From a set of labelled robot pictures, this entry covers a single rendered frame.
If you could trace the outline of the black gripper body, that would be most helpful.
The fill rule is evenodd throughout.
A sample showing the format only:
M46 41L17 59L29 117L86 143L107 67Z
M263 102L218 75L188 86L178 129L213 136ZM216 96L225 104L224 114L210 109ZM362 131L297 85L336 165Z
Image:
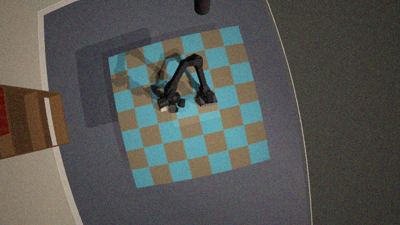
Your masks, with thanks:
M179 103L179 107L180 108L184 108L185 107L185 99L180 99L180 100L177 100L175 103L170 103L170 104L176 104L176 103Z

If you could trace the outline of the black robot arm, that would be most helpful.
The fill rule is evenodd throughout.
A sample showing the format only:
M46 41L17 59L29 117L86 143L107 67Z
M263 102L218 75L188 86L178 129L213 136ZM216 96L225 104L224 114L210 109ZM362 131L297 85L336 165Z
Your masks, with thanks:
M210 90L207 85L206 78L203 71L203 58L197 54L192 54L187 58L180 61L179 66L176 69L172 79L165 85L163 97L157 99L157 103L159 107L162 109L169 105L169 112L176 113L178 112L177 104L175 103L177 98L180 97L179 93L176 92L177 85L184 74L185 70L189 66L194 66L197 72L197 76L200 82L199 91L204 94L205 103L213 103L214 93ZM169 103L170 102L170 103Z

